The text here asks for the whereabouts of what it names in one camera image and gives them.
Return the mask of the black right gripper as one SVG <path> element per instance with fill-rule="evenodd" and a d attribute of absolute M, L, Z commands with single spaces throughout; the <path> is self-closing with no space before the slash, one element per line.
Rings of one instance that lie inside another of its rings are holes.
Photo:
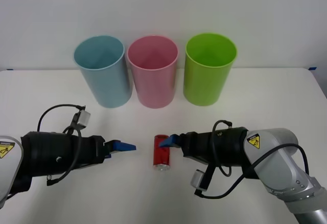
<path fill-rule="evenodd" d="M 173 134 L 159 143 L 159 147 L 180 147 L 185 158 L 203 164 L 213 162 L 213 153 L 210 149 L 211 133 L 188 132 L 186 134 Z"/>

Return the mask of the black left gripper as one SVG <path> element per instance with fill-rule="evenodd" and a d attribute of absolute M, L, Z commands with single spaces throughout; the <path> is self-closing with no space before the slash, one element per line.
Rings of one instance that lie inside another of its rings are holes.
<path fill-rule="evenodd" d="M 97 135 L 82 138 L 80 168 L 102 164 L 104 159 L 110 159 L 113 153 L 136 150 L 135 145 L 124 143 L 120 140 L 104 142 L 105 139 Z M 104 155 L 104 147 L 108 151 L 107 155 Z"/>

